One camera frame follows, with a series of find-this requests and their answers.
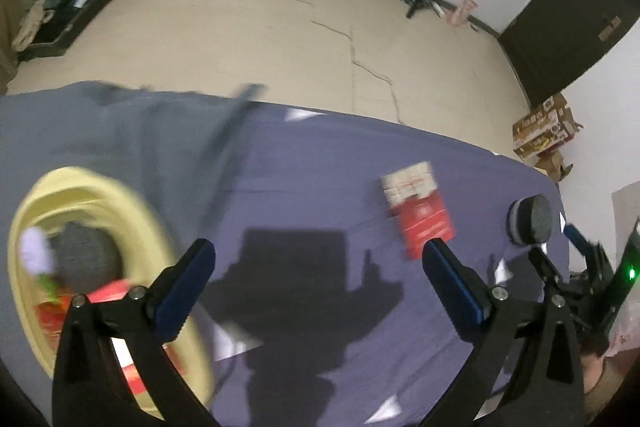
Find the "large black foam disc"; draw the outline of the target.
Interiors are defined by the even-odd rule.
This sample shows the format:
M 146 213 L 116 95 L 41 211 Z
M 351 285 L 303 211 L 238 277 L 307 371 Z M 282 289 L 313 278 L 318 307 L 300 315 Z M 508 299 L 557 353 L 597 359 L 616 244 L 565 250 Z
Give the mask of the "large black foam disc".
M 55 275 L 75 294 L 90 294 L 122 277 L 122 255 L 104 230 L 67 222 L 51 246 Z

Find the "white fluffy plush toy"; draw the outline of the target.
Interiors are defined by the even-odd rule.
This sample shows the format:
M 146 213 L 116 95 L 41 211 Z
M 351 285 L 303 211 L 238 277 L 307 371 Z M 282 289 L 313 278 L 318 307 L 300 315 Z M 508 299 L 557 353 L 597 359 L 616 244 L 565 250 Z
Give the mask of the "white fluffy plush toy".
M 21 234 L 18 246 L 20 246 L 20 257 L 25 270 L 50 303 L 59 303 L 55 255 L 49 236 L 40 228 L 31 227 Z

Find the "small black foam disc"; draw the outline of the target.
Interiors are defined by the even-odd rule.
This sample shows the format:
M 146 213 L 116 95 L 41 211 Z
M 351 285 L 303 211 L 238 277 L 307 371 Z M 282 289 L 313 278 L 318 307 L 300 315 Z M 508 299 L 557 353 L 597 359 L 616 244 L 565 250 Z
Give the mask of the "small black foam disc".
M 547 243 L 552 225 L 552 208 L 542 194 L 514 200 L 506 214 L 506 231 L 511 242 L 518 246 Z

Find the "cardboard boxes on floor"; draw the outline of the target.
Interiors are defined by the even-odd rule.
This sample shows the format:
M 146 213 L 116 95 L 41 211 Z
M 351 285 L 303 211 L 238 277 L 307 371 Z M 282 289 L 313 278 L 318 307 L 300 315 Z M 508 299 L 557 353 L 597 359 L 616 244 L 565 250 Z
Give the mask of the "cardboard boxes on floor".
M 564 161 L 561 147 L 584 129 L 574 119 L 566 98 L 558 93 L 547 98 L 512 126 L 513 152 L 522 161 L 536 160 L 534 167 L 554 183 L 573 170 Z

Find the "yellow oval plastic basin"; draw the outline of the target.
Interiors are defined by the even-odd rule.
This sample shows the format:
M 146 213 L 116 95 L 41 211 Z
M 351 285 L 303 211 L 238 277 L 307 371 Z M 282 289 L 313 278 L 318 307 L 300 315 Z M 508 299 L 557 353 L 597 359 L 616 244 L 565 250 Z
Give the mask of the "yellow oval plastic basin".
M 150 273 L 156 265 L 150 258 L 151 254 L 167 256 L 169 253 L 163 229 L 145 203 L 125 185 L 76 167 L 51 171 L 36 183 L 17 208 L 12 221 L 9 238 L 12 260 L 10 283 L 24 333 L 38 362 L 51 376 L 52 386 L 58 343 L 74 297 L 68 300 L 67 307 L 62 312 L 58 339 L 51 341 L 37 317 L 43 291 L 23 267 L 18 244 L 21 234 L 28 228 L 38 227 L 44 233 L 57 232 L 67 222 L 80 222 L 86 227 L 104 230 L 113 237 L 122 255 L 124 272 L 120 279 L 126 282 L 126 291 L 119 298 L 111 300 L 93 300 L 91 295 L 94 291 L 75 295 L 85 295 L 92 303 L 122 299 L 134 286 L 150 287 L 160 275 Z M 162 271 L 176 263 L 168 262 Z M 125 341 L 113 338 L 111 343 L 138 406 L 146 413 L 160 418 L 162 414 L 146 391 Z M 164 349 L 180 376 L 204 405 L 213 391 L 213 376 L 191 313 L 177 338 L 165 343 Z

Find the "silver and red box stack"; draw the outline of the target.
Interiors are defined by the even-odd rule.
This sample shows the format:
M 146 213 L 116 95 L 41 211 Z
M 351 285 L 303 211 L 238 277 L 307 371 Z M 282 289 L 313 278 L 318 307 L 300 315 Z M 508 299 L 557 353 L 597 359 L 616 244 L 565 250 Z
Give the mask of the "silver and red box stack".
M 381 184 L 411 260 L 422 257 L 427 241 L 441 239 L 448 242 L 456 236 L 429 161 L 386 174 Z

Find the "grey cloth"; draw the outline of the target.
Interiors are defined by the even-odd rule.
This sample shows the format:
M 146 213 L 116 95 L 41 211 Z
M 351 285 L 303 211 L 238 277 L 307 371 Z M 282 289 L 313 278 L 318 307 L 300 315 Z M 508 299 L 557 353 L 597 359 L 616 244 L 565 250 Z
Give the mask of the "grey cloth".
M 236 165 L 250 103 L 249 84 L 233 98 L 131 90 L 83 81 L 1 100 L 1 361 L 27 399 L 52 421 L 52 378 L 29 347 L 10 297 L 9 238 L 18 205 L 45 174 L 87 168 L 134 190 L 165 225 L 167 256 L 157 275 L 205 225 L 216 223 Z

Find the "dark door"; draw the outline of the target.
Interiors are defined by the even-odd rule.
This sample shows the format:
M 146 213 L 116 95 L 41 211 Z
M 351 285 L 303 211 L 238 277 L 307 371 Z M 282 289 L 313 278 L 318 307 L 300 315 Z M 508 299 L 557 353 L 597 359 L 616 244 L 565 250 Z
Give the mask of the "dark door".
M 499 43 L 530 106 L 585 74 L 639 18 L 639 0 L 530 0 Z

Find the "pink package on floor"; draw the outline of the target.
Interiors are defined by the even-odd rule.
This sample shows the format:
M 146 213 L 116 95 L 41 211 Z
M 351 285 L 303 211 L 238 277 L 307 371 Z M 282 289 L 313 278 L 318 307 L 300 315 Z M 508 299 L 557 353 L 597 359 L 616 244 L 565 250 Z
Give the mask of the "pink package on floor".
M 474 0 L 462 0 L 458 6 L 447 16 L 447 22 L 454 27 L 464 25 L 470 15 L 476 10 L 477 3 Z

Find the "black open suitcase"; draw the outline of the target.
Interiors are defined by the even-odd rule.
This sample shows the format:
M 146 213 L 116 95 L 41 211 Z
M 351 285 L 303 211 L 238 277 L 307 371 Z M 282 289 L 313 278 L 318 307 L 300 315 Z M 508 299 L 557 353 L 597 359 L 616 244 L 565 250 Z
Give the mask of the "black open suitcase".
M 21 62 L 35 58 L 63 56 L 87 26 L 113 0 L 62 0 L 53 16 L 43 23 L 34 40 L 24 51 L 18 52 Z

